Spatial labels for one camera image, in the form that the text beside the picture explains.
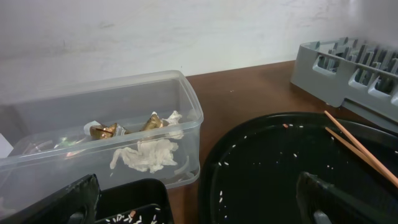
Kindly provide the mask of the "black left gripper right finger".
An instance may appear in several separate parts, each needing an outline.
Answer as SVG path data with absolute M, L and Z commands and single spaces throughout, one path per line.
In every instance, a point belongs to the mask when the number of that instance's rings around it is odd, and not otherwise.
M 296 201 L 302 223 L 397 223 L 396 216 L 382 212 L 308 172 L 298 176 Z

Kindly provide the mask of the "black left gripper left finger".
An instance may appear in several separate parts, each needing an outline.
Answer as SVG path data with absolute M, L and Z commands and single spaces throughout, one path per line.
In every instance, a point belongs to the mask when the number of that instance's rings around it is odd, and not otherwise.
M 1 223 L 94 223 L 100 193 L 97 176 L 88 174 Z

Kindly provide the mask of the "food scraps pile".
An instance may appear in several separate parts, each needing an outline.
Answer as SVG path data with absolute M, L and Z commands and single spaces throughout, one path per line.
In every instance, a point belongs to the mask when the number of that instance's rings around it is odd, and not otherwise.
M 98 223 L 105 224 L 158 224 L 163 223 L 161 208 L 147 206 L 119 213 L 99 220 Z

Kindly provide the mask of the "gold candy wrapper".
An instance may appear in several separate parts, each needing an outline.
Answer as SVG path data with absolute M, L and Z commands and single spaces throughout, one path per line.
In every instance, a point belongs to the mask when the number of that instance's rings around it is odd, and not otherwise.
M 151 129 L 163 128 L 164 122 L 159 118 L 156 112 L 153 112 L 150 118 L 146 121 L 140 131 L 148 131 Z M 86 135 L 90 135 L 92 139 L 109 139 L 116 136 L 123 136 L 132 134 L 131 131 L 127 130 L 124 126 L 119 123 L 114 123 L 110 126 L 105 126 L 97 121 L 92 121 L 84 126 L 84 132 Z

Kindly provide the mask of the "white tissue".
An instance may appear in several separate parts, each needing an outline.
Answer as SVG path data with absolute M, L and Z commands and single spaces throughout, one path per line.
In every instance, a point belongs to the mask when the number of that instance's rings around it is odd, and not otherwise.
M 160 119 L 154 111 L 141 131 L 173 126 L 179 124 L 181 118 L 182 115 L 177 111 L 173 111 L 167 119 Z M 178 144 L 170 139 L 179 140 L 181 138 L 183 138 L 183 131 L 173 131 L 166 133 L 164 138 L 158 140 L 148 138 L 138 141 L 137 149 L 130 147 L 119 148 L 115 150 L 109 167 L 114 169 L 119 158 L 128 167 L 140 172 L 149 171 L 151 174 L 163 169 L 164 166 L 176 166 L 178 163 L 174 161 L 174 152 L 178 149 Z

